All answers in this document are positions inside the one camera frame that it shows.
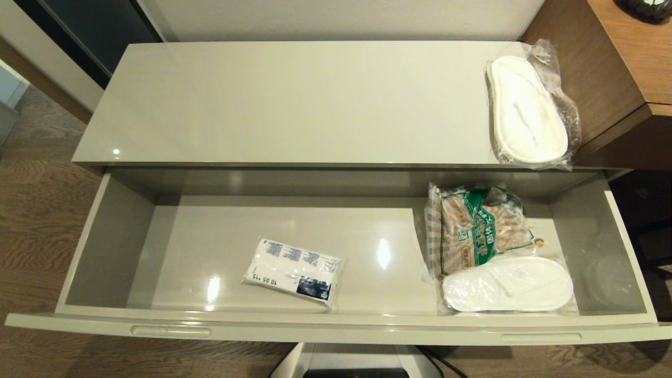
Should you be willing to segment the white tissue pack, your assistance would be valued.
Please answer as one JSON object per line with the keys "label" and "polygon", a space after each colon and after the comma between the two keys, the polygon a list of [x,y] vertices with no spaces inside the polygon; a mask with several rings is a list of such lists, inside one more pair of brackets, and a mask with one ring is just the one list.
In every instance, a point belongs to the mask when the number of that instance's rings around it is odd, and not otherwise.
{"label": "white tissue pack", "polygon": [[345,259],[260,238],[242,283],[296,296],[330,309]]}

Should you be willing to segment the green brown snack bag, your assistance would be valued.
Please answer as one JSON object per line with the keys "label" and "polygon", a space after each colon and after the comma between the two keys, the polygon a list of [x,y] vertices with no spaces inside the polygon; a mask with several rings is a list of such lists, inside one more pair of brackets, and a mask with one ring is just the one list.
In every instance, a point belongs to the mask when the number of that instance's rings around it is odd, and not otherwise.
{"label": "green brown snack bag", "polygon": [[533,234],[519,196],[504,184],[428,186],[425,206],[429,276],[437,281],[495,258],[535,255],[544,239]]}

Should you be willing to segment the white bagged slipper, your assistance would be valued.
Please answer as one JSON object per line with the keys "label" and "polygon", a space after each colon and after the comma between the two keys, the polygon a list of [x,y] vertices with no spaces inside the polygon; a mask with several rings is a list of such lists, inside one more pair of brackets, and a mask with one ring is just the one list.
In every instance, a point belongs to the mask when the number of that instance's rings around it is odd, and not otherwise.
{"label": "white bagged slipper", "polygon": [[562,89],[556,46],[540,39],[488,62],[490,141],[502,164],[573,169],[582,143],[578,105]]}
{"label": "white bagged slipper", "polygon": [[566,306],[574,295],[567,269],[535,256],[492,259],[445,277],[446,306],[460,312],[548,312]]}

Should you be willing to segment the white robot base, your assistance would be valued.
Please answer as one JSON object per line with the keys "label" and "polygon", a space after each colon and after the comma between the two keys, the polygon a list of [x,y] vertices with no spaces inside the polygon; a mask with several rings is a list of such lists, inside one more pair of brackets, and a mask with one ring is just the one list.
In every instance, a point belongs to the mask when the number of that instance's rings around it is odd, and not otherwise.
{"label": "white robot base", "polygon": [[268,378],[444,378],[415,346],[298,343]]}

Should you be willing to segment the beige glossy cabinet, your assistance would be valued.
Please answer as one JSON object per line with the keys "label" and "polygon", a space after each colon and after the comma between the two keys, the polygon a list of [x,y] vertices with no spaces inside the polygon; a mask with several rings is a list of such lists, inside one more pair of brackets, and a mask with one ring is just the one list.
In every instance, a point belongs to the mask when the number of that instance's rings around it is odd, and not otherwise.
{"label": "beige glossy cabinet", "polygon": [[131,45],[72,160],[177,191],[425,197],[505,182],[554,196],[621,170],[502,164],[486,65],[515,41]]}

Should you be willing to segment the dark glass door panel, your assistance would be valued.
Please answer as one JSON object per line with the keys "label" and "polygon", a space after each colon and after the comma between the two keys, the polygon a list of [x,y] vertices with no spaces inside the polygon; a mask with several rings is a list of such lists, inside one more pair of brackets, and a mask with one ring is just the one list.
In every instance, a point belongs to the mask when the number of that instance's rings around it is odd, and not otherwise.
{"label": "dark glass door panel", "polygon": [[139,0],[10,0],[107,88],[128,45],[164,40]]}

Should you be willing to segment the brown wooden cabinet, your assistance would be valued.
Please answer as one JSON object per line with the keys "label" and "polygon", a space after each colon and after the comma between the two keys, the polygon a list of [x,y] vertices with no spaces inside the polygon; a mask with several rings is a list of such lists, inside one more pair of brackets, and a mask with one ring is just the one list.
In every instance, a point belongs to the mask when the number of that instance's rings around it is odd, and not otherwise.
{"label": "brown wooden cabinet", "polygon": [[577,105],[581,167],[672,171],[672,16],[657,23],[628,0],[545,0],[521,41],[556,47]]}

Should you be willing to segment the pale blue white furniture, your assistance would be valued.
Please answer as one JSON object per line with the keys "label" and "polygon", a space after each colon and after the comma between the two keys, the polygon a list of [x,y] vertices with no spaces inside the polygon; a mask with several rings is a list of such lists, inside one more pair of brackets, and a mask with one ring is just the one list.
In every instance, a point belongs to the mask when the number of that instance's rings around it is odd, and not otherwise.
{"label": "pale blue white furniture", "polygon": [[0,149],[20,118],[17,109],[30,83],[0,59]]}

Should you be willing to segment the dark decorative bowl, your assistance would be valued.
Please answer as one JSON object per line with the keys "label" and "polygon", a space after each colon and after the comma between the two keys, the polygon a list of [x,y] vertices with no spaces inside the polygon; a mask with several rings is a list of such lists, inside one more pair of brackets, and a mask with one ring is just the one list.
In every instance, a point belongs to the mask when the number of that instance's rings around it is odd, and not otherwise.
{"label": "dark decorative bowl", "polygon": [[672,0],[615,0],[627,14],[650,24],[672,18]]}

